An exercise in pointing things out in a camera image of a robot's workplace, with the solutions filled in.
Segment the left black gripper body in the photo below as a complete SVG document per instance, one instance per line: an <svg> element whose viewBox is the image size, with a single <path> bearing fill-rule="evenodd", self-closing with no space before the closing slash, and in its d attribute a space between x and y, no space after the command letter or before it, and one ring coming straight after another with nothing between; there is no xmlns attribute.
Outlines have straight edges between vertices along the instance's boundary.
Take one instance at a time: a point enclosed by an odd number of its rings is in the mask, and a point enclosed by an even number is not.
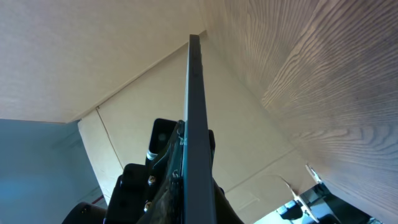
<svg viewBox="0 0 398 224"><path fill-rule="evenodd" d="M157 118L145 164L130 163L118 177L104 217L105 223L185 223L183 150L185 122ZM211 165L214 136L208 130ZM216 223L241 223L222 188L213 178Z"/></svg>

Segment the Galaxy S24+ smartphone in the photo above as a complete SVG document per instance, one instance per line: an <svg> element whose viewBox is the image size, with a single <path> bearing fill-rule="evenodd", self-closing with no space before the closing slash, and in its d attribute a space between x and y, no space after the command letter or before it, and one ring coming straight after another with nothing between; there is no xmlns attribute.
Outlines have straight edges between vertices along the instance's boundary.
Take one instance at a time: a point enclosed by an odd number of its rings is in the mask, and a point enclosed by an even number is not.
<svg viewBox="0 0 398 224"><path fill-rule="evenodd" d="M184 222L216 223L200 36L193 34L188 42L184 122Z"/></svg>

